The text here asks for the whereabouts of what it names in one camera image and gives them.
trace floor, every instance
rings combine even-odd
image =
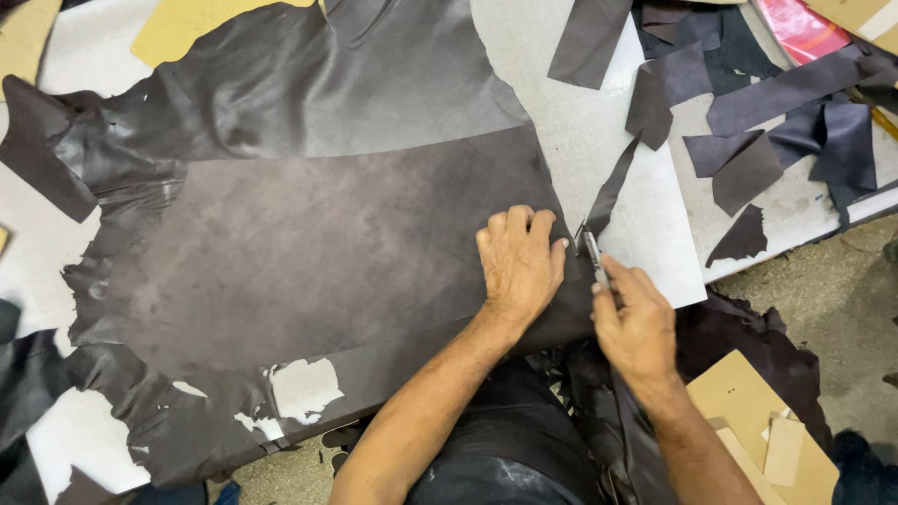
[[[776,306],[789,338],[820,357],[820,405],[833,432],[859,430],[898,464],[898,387],[882,380],[898,372],[898,263],[883,255],[894,239],[898,216],[885,217],[755,265],[717,288],[760,312]],[[333,453],[313,439],[244,466],[233,475],[241,505],[326,503]]]

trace cardboard pattern piece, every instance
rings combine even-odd
[[[787,505],[782,497],[779,496],[779,493],[770,485],[767,478],[764,477],[764,474],[761,473],[761,470],[754,464],[752,458],[745,452],[745,448],[739,443],[739,439],[733,431],[729,428],[722,428],[717,431],[717,434],[720,441],[724,443],[726,451],[730,453],[735,463],[742,469],[742,473],[748,478],[748,482],[752,485],[755,492],[758,493],[761,502],[764,505]]]
[[[762,209],[748,204],[742,215],[730,226],[723,238],[708,256],[705,268],[711,268],[715,260],[733,258],[741,260],[767,250],[767,235],[764,234]]]
[[[791,419],[770,422],[770,441],[764,459],[764,476],[771,484],[792,487],[801,457],[805,425]]]
[[[574,0],[549,65],[549,79],[600,89],[632,0]]]
[[[783,175],[766,133],[724,165],[711,182],[714,202],[730,217]]]
[[[12,74],[34,84],[60,5],[62,0],[30,0],[0,20],[0,78]],[[0,102],[5,100],[0,90]]]
[[[263,5],[285,2],[308,7],[316,0],[162,0],[131,43],[131,53],[151,68],[177,61],[198,38],[237,14]]]
[[[766,120],[836,93],[870,77],[857,62],[863,54],[848,46],[771,79],[719,96],[708,111],[714,135],[729,137]]]
[[[723,418],[757,468],[767,455],[761,433],[770,426],[772,413],[788,407],[758,372],[735,350],[688,386],[690,397],[706,419]],[[774,486],[788,505],[832,502],[839,470],[805,430],[795,485]]]
[[[714,177],[715,173],[756,141],[762,133],[762,129],[753,129],[732,137],[698,135],[683,137],[682,140],[695,167],[695,176],[703,178]]]

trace cardboard sheet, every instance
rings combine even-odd
[[[860,49],[848,46],[787,72],[717,97],[708,111],[714,135],[728,137],[863,81]]]
[[[741,260],[757,255],[767,249],[767,235],[764,234],[762,209],[752,204],[739,215],[733,223],[733,227],[726,231],[726,235],[714,247],[714,251],[708,256],[705,268],[711,268],[714,260],[733,258]]]
[[[783,175],[766,133],[714,174],[714,202],[730,217]]]
[[[549,78],[600,89],[631,5],[632,0],[574,0]]]
[[[12,74],[34,84],[60,5],[62,0],[29,0],[0,19],[0,78]],[[4,100],[0,90],[0,102]]]
[[[177,61],[199,37],[239,13],[263,5],[286,2],[308,7],[316,0],[162,0],[140,30],[131,52],[152,68],[163,61]]]
[[[688,386],[690,397],[706,419],[723,418],[757,468],[763,468],[772,412],[787,406],[739,351],[733,351]],[[839,470],[805,432],[795,485],[773,486],[788,505],[832,502]]]

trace torn leather edge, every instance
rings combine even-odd
[[[761,208],[751,203],[743,210],[730,229],[726,231],[705,262],[705,268],[711,268],[716,260],[733,258],[742,260],[756,256],[767,250],[767,235],[764,234],[763,214]]]

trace leather scrap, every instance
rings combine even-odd
[[[624,129],[631,135],[640,135],[646,146],[657,151],[667,141],[672,124],[674,115],[667,105],[664,84],[645,65],[640,66]]]
[[[711,82],[701,55],[701,42],[639,66],[627,124],[630,134],[657,151],[667,140],[674,116],[670,108],[711,92]]]
[[[639,135],[636,135],[621,153],[621,157],[614,164],[612,174],[608,176],[608,180],[605,181],[602,188],[599,189],[599,194],[595,197],[593,208],[589,211],[585,222],[595,236],[598,236],[612,221],[614,205],[617,203],[624,181],[627,180],[627,172],[633,163],[633,156],[638,144]]]
[[[668,107],[713,91],[700,40],[643,66],[661,81]]]
[[[767,134],[761,134],[728,164],[711,183],[714,202],[730,217],[783,175],[782,166]]]
[[[764,234],[762,209],[752,204],[742,211],[739,218],[726,231],[705,262],[705,268],[711,268],[715,260],[733,258],[741,260],[767,250],[767,235]]]
[[[692,12],[682,2],[646,2],[642,5],[642,29],[665,42],[676,42],[676,23]]]
[[[827,183],[840,230],[845,231],[850,226],[848,206],[877,188],[873,123],[870,109],[859,103],[826,103],[823,119],[826,143],[808,179]]]
[[[49,146],[50,138],[68,127],[67,110],[57,101],[44,100],[43,93],[15,75],[4,77],[3,89],[9,131],[0,144],[0,163],[74,221],[84,222],[97,199]]]
[[[714,135],[728,137],[869,77],[860,49],[847,46],[798,68],[718,96],[708,111]]]
[[[574,0],[549,79],[601,89],[632,0]]]
[[[784,169],[807,155],[819,155],[826,143],[822,105],[815,104],[793,112],[786,115],[785,121],[767,132],[779,164]]]
[[[683,137],[695,167],[695,176],[698,178],[714,177],[723,166],[755,142],[762,129],[746,131],[732,137],[715,137],[713,135],[698,135],[695,137]]]

